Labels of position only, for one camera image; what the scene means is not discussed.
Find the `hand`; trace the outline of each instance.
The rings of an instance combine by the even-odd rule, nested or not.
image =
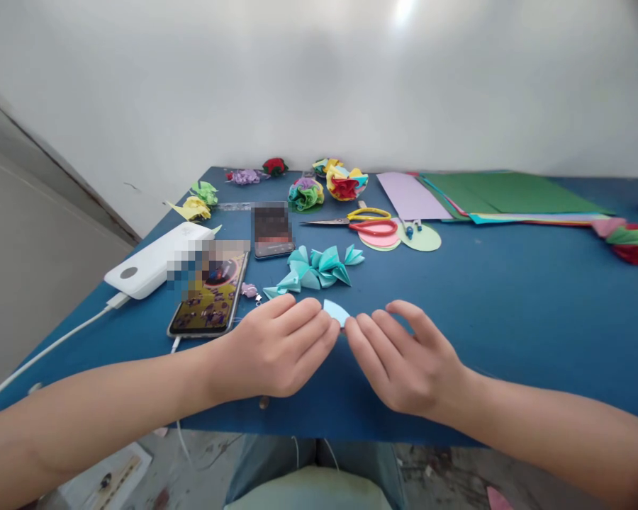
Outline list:
[[[284,294],[257,307],[229,334],[206,344],[208,391],[218,402],[300,390],[335,345],[340,325],[310,297]]]
[[[359,366],[393,411],[452,424],[470,400],[472,371],[419,307],[398,300],[386,309],[345,322]],[[411,336],[390,314],[401,315],[415,334]]]

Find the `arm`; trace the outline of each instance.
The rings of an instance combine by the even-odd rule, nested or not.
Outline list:
[[[418,307],[395,301],[410,335],[377,310],[345,324],[359,365],[395,411],[451,426],[618,508],[638,508],[638,418],[595,400],[494,380],[463,366]]]
[[[202,346],[89,370],[35,392],[0,413],[0,508],[38,498],[179,418],[230,400],[292,395],[339,330],[317,300],[296,305],[284,295]]]

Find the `purple paper sheet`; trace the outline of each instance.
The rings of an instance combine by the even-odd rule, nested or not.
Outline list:
[[[450,220],[452,216],[414,176],[388,172],[378,180],[402,220]]]

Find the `white power bank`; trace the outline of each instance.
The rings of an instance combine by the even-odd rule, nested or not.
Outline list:
[[[168,263],[185,261],[203,249],[201,241],[215,239],[213,230],[184,222],[118,264],[104,281],[134,299],[144,299],[167,279]]]

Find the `finger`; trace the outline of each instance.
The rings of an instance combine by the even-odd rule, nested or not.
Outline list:
[[[281,334],[288,336],[311,321],[321,311],[321,303],[314,297],[303,299],[285,311],[277,320],[281,324]]]
[[[407,320],[416,339],[424,346],[435,347],[444,341],[444,335],[422,309],[409,302],[397,300],[388,304],[385,309]]]
[[[388,382],[388,373],[374,351],[374,347],[362,333],[355,318],[348,317],[345,321],[345,334],[347,335],[347,343],[359,367],[371,383],[374,391],[380,395],[380,391]]]
[[[303,354],[296,363],[296,385],[302,388],[330,354],[340,334],[340,324],[331,319],[324,334]]]
[[[407,347],[415,341],[409,332],[385,310],[376,310],[371,318],[403,356]]]
[[[272,319],[281,316],[285,311],[290,310],[296,304],[296,299],[291,293],[276,296],[274,299],[267,301],[264,305],[259,306],[251,313],[265,314]]]
[[[333,319],[328,312],[321,310],[307,324],[291,333],[284,340],[296,352],[296,360],[299,360],[321,338],[331,326],[332,321]]]
[[[388,375],[392,375],[393,367],[397,360],[402,359],[402,355],[371,317],[366,314],[359,314],[357,315],[357,324],[374,348]]]

